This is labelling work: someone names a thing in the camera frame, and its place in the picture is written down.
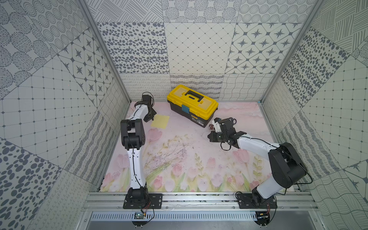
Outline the yellow square paper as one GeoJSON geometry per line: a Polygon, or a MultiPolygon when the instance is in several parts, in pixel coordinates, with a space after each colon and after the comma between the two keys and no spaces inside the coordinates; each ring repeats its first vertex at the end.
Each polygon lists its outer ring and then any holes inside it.
{"type": "Polygon", "coordinates": [[[151,123],[151,127],[166,129],[169,119],[169,116],[155,115],[154,120],[151,123]]]}

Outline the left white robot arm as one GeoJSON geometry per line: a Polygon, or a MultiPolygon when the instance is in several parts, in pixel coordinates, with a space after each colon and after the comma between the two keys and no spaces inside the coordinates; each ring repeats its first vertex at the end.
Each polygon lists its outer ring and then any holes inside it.
{"type": "Polygon", "coordinates": [[[121,143],[128,153],[130,168],[130,188],[127,201],[140,207],[146,206],[150,200],[141,154],[146,143],[143,123],[154,120],[154,116],[157,114],[153,106],[153,95],[144,92],[141,100],[134,104],[133,114],[120,122],[121,143]]]}

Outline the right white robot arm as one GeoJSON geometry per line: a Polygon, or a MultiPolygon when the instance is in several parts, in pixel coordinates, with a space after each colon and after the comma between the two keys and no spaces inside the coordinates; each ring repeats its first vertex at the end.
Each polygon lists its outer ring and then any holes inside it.
{"type": "Polygon", "coordinates": [[[210,142],[226,143],[231,148],[251,151],[269,161],[272,176],[252,189],[252,202],[259,207],[281,189],[288,189],[305,176],[310,176],[292,144],[268,143],[243,131],[236,131],[236,119],[215,118],[210,125],[210,142]]]}

